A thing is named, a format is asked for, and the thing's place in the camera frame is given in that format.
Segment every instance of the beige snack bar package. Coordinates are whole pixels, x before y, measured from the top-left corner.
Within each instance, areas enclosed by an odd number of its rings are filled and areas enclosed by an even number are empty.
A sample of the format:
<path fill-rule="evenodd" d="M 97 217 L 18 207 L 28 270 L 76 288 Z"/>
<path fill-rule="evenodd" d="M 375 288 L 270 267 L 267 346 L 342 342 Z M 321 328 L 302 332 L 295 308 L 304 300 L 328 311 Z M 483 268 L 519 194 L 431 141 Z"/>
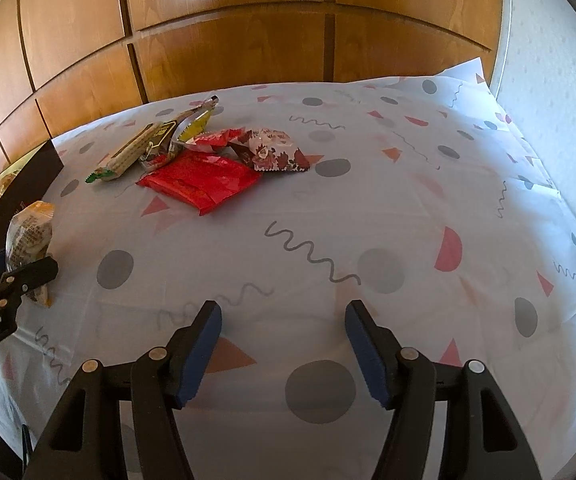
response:
<path fill-rule="evenodd" d="M 5 239 L 5 265 L 15 270 L 44 258 L 52 240 L 54 205 L 38 200 L 17 213 L 10 221 Z M 48 285 L 30 290 L 27 296 L 44 306 L 50 306 Z"/>

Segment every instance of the gray circle pattern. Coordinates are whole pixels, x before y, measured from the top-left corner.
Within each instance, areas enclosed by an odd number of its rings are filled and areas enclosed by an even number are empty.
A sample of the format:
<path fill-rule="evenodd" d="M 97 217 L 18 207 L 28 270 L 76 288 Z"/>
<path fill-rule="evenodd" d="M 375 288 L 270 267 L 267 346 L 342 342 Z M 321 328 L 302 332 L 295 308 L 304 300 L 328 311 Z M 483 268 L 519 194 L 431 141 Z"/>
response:
<path fill-rule="evenodd" d="M 313 361 L 290 374 L 286 403 L 294 415 L 310 424 L 328 424 L 353 405 L 356 386 L 352 374 L 335 361 Z"/>
<path fill-rule="evenodd" d="M 421 88 L 427 94 L 434 94 L 437 91 L 437 85 L 434 84 L 434 81 L 430 81 L 430 79 L 425 79 L 423 83 L 421 83 Z"/>
<path fill-rule="evenodd" d="M 314 132 L 310 132 L 308 137 L 315 142 L 330 142 L 331 140 L 335 140 L 335 134 L 330 130 L 315 130 Z"/>
<path fill-rule="evenodd" d="M 570 237 L 572 238 L 572 243 L 576 245 L 576 236 L 574 233 L 570 233 Z"/>
<path fill-rule="evenodd" d="M 130 277 L 134 258 L 126 251 L 110 251 L 103 257 L 96 270 L 96 280 L 103 288 L 117 288 Z"/>
<path fill-rule="evenodd" d="M 475 137 L 471 136 L 470 134 L 467 134 L 463 130 L 457 130 L 457 133 L 460 134 L 460 136 L 465 137 L 468 140 L 475 140 Z"/>
<path fill-rule="evenodd" d="M 372 290 L 392 294 L 404 284 L 403 265 L 395 253 L 387 249 L 368 249 L 357 263 L 357 273 Z"/>
<path fill-rule="evenodd" d="M 321 176 L 341 176 L 350 171 L 350 161 L 347 158 L 323 160 L 315 166 L 315 171 Z"/>
<path fill-rule="evenodd" d="M 69 195 L 79 186 L 79 181 L 77 179 L 71 180 L 68 185 L 63 188 L 61 196 Z"/>
<path fill-rule="evenodd" d="M 81 149 L 79 150 L 79 153 L 81 153 L 82 155 L 87 152 L 87 150 L 89 150 L 92 145 L 94 144 L 94 141 L 92 142 L 88 142 L 87 144 L 85 144 L 84 146 L 81 147 Z"/>
<path fill-rule="evenodd" d="M 437 146 L 437 150 L 439 150 L 440 152 L 442 152 L 445 156 L 449 156 L 450 158 L 460 158 L 460 154 L 455 152 L 452 148 L 449 148 L 448 146 Z"/>
<path fill-rule="evenodd" d="M 324 102 L 318 97 L 306 97 L 301 101 L 306 106 L 321 106 Z"/>
<path fill-rule="evenodd" d="M 537 310 L 526 298 L 514 300 L 514 323 L 524 337 L 530 337 L 537 330 Z"/>
<path fill-rule="evenodd" d="M 517 178 L 524 181 L 524 186 L 526 186 L 526 189 L 532 189 L 532 186 L 534 186 L 534 184 L 523 175 L 517 175 Z"/>

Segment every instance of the floral snack wrapper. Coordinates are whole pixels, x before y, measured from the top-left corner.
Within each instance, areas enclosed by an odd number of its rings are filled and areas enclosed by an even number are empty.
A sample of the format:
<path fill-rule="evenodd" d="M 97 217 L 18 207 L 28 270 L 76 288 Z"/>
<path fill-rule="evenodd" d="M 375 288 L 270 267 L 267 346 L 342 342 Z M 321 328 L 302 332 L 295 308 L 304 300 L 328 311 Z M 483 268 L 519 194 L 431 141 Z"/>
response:
<path fill-rule="evenodd" d="M 285 132 L 246 130 L 228 142 L 241 161 L 255 171 L 307 171 L 310 163 Z"/>
<path fill-rule="evenodd" d="M 261 174 L 236 160 L 185 150 L 170 164 L 137 182 L 194 205 L 199 216 L 254 184 Z"/>
<path fill-rule="evenodd" d="M 5 239 L 5 266 L 15 270 L 44 258 L 52 240 L 54 205 L 37 200 L 12 217 Z M 30 290 L 27 296 L 44 306 L 50 306 L 48 285 Z"/>

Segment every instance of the pink semicircle pattern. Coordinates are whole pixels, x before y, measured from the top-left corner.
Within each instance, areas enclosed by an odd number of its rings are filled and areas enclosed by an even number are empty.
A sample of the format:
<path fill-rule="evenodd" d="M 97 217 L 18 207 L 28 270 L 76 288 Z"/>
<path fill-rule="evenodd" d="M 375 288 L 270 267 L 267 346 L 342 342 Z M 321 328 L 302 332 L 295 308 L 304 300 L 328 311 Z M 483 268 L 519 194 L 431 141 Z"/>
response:
<path fill-rule="evenodd" d="M 434 268 L 441 272 L 451 272 L 462 262 L 463 245 L 459 235 L 449 227 L 444 228 L 444 239 L 439 248 Z"/>

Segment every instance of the gray squiggle line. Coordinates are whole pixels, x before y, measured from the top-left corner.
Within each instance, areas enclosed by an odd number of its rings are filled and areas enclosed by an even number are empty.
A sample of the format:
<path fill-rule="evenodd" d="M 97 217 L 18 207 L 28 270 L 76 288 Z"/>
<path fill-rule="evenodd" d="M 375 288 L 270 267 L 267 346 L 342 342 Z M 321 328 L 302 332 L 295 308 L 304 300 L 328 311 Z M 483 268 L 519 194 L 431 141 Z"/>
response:
<path fill-rule="evenodd" d="M 508 188 L 506 187 L 506 181 L 504 181 L 504 188 L 501 191 L 501 198 L 499 199 L 499 207 L 497 208 L 497 216 L 499 218 L 503 218 L 504 216 L 501 214 L 501 211 L 504 210 L 504 205 L 501 203 L 501 200 L 505 200 L 506 199 L 506 191 L 508 191 Z"/>
<path fill-rule="evenodd" d="M 72 380 L 70 377 L 66 377 L 62 381 L 59 380 L 61 372 L 63 371 L 63 364 L 61 364 L 61 363 L 53 364 L 54 360 L 56 359 L 56 348 L 51 346 L 50 348 L 48 348 L 46 350 L 46 352 L 49 352 L 50 350 L 52 350 L 52 359 L 50 360 L 50 368 L 58 368 L 58 372 L 56 373 L 56 382 L 58 383 L 59 386 L 63 386 L 64 384 L 68 384 Z"/>
<path fill-rule="evenodd" d="M 221 298 L 221 299 L 227 301 L 231 306 L 239 306 L 242 303 L 242 301 L 244 300 L 245 289 L 247 287 L 253 288 L 259 294 L 261 294 L 262 296 L 265 296 L 265 297 L 268 297 L 268 296 L 271 296 L 274 294 L 274 287 L 270 289 L 270 292 L 264 292 L 258 286 L 256 286 L 254 283 L 248 282 L 248 283 L 244 283 L 244 286 L 241 287 L 241 290 L 239 291 L 239 297 L 237 298 L 236 301 L 230 300 L 230 298 L 228 298 L 228 296 L 224 296 L 223 294 L 217 294 L 214 298 L 212 298 L 212 300 L 216 301 L 218 303 L 218 299 Z"/>
<path fill-rule="evenodd" d="M 296 116 L 296 117 L 295 117 L 295 116 L 290 116 L 290 118 L 289 118 L 288 120 L 289 120 L 289 121 L 298 121 L 299 119 L 301 119 L 301 122 L 302 122 L 303 124 L 308 124 L 308 123 L 314 122 L 317 126 L 326 126 L 326 125 L 327 125 L 331 130 L 336 130 L 337 128 L 343 128 L 343 129 L 345 129 L 345 126 L 341 126 L 341 124 L 340 124 L 339 126 L 333 126 L 333 125 L 330 124 L 330 123 L 320 123 L 320 122 L 319 122 L 318 120 L 316 120 L 316 119 L 308 119 L 308 120 L 306 121 L 305 118 L 300 117 L 300 116 Z"/>
<path fill-rule="evenodd" d="M 50 359 L 50 368 L 58 368 L 58 372 L 56 373 L 56 382 L 58 383 L 59 386 L 63 386 L 64 384 L 68 384 L 72 380 L 72 377 L 66 377 L 63 380 L 59 379 L 61 372 L 63 371 L 63 364 L 61 364 L 61 363 L 54 364 L 55 359 L 56 359 L 56 348 L 51 346 L 45 352 L 43 352 L 43 349 L 50 342 L 50 337 L 47 334 L 43 334 L 43 335 L 41 335 L 41 337 L 39 337 L 39 332 L 41 332 L 41 330 L 43 330 L 42 326 L 39 328 L 39 330 L 37 330 L 37 332 L 35 332 L 34 342 L 38 343 L 43 338 L 45 338 L 45 343 L 43 343 L 41 345 L 42 354 L 45 357 L 49 357 L 48 352 L 50 352 L 50 350 L 52 350 L 52 359 Z"/>
<path fill-rule="evenodd" d="M 457 102 L 457 95 L 462 90 L 462 86 L 463 86 L 463 83 L 459 83 L 459 88 L 457 88 L 457 91 L 454 94 L 454 99 L 452 100 L 452 104 L 449 106 L 449 108 L 452 108 L 454 106 L 455 102 Z"/>
<path fill-rule="evenodd" d="M 256 286 L 254 283 L 247 282 L 247 283 L 244 283 L 244 285 L 241 287 L 241 290 L 239 291 L 239 297 L 236 300 L 232 301 L 230 298 L 228 298 L 228 296 L 224 296 L 223 294 L 217 294 L 216 296 L 214 296 L 212 298 L 212 300 L 216 301 L 217 303 L 219 302 L 219 300 L 223 300 L 223 301 L 229 303 L 230 306 L 239 306 L 241 303 L 243 303 L 245 289 L 247 289 L 247 288 L 253 288 L 259 294 L 261 294 L 261 296 L 265 296 L 265 297 L 268 297 L 268 296 L 271 296 L 274 294 L 274 287 L 271 288 L 269 292 L 265 292 L 263 289 Z M 192 301 L 188 301 L 188 303 L 184 304 L 183 307 L 181 307 L 181 309 L 183 310 L 183 312 L 181 314 L 174 314 L 168 310 L 163 310 L 163 309 L 159 310 L 159 312 L 157 313 L 157 328 L 159 330 L 161 330 L 161 316 L 169 317 L 173 324 L 179 324 L 179 323 L 185 321 L 185 319 L 188 317 L 186 309 L 189 306 L 194 307 L 195 313 L 199 312 L 199 305 L 193 303 Z M 177 318 L 175 318 L 175 316 L 182 316 L 182 317 L 179 320 L 177 320 Z"/>
<path fill-rule="evenodd" d="M 308 245 L 310 246 L 309 250 L 308 250 L 308 254 L 306 255 L 306 259 L 311 263 L 311 264 L 322 264 L 324 262 L 328 262 L 330 264 L 330 277 L 328 277 L 328 279 L 332 282 L 332 283 L 341 283 L 344 282 L 345 280 L 349 280 L 350 278 L 354 278 L 357 281 L 357 285 L 361 285 L 361 278 L 357 275 L 357 274 L 348 274 L 346 276 L 344 276 L 343 278 L 335 278 L 335 263 L 334 261 L 332 261 L 332 259 L 330 258 L 320 258 L 318 260 L 313 260 L 311 258 L 312 253 L 315 251 L 315 243 L 312 240 L 306 240 L 304 242 L 301 242 L 298 245 L 295 245 L 294 247 L 288 247 L 288 244 L 290 242 L 292 242 L 292 239 L 294 238 L 294 232 L 290 231 L 289 229 L 281 229 L 279 231 L 277 231 L 276 233 L 271 233 L 270 229 L 273 228 L 273 226 L 277 223 L 277 221 L 275 220 L 273 223 L 271 223 L 268 228 L 265 230 L 264 235 L 267 236 L 268 238 L 273 237 L 273 236 L 277 236 L 280 235 L 282 233 L 288 233 L 288 239 L 283 243 L 283 248 L 288 251 L 288 252 L 292 252 L 292 251 L 296 251 L 298 248 L 303 247 L 304 245 Z"/>
<path fill-rule="evenodd" d="M 555 266 L 555 270 L 559 274 L 561 274 L 563 272 L 564 276 L 566 276 L 567 278 L 572 278 L 573 280 L 576 280 L 576 272 L 571 272 L 570 269 L 562 267 L 557 262 L 555 262 L 555 260 L 552 261 L 552 264 Z"/>
<path fill-rule="evenodd" d="M 431 166 L 433 165 L 433 163 L 430 162 L 430 160 L 428 159 L 428 157 L 425 156 L 425 155 L 424 155 L 423 153 L 421 153 L 421 152 L 417 152 L 417 149 L 416 149 L 411 143 L 409 143 L 407 140 L 405 140 L 405 137 L 404 137 L 403 135 L 396 133 L 396 131 L 394 131 L 394 130 L 392 130 L 392 133 L 394 133 L 396 136 L 400 137 L 401 140 L 403 140 L 408 146 L 410 146 L 410 147 L 412 148 L 412 151 L 413 151 L 413 152 L 417 153 L 417 155 L 421 155 L 428 164 L 430 164 Z M 434 169 L 435 169 L 435 170 L 440 170 L 441 168 L 442 168 L 441 166 L 437 166 L 437 167 L 434 168 Z"/>

